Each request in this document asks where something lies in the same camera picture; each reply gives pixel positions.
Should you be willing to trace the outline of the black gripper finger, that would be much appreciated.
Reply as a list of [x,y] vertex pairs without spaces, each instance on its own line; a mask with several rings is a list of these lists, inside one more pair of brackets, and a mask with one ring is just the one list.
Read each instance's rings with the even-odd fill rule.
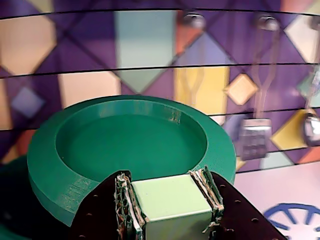
[[112,173],[80,203],[71,224],[72,240],[144,240],[149,222],[129,170]]
[[229,181],[207,166],[189,175],[211,207],[204,234],[209,240],[284,240],[280,233]]

